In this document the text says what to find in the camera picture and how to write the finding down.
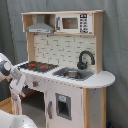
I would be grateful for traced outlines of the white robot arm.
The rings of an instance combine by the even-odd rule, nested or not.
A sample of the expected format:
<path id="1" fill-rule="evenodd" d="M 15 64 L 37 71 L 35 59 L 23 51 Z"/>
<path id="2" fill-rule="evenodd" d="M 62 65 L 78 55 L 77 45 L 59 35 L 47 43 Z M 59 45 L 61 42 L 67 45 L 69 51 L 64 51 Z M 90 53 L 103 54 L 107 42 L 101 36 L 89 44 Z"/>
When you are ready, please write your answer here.
<path id="1" fill-rule="evenodd" d="M 25 96 L 22 89 L 26 86 L 26 76 L 2 53 L 0 53 L 0 82 L 9 79 L 11 98 L 14 101 L 14 113 L 0 110 L 0 128 L 38 128 L 34 121 L 22 114 L 20 96 Z"/>

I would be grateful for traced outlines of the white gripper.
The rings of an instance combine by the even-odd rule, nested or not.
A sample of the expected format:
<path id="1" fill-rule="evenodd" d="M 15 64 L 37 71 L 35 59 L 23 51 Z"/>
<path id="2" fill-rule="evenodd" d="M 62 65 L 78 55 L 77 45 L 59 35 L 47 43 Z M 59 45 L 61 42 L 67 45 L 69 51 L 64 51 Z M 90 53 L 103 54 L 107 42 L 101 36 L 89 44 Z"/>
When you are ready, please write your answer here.
<path id="1" fill-rule="evenodd" d="M 12 92 L 12 98 L 14 100 L 18 99 L 19 95 L 25 96 L 22 92 L 23 87 L 25 86 L 26 76 L 18 68 L 13 67 L 10 73 L 12 78 L 10 82 L 10 90 Z"/>

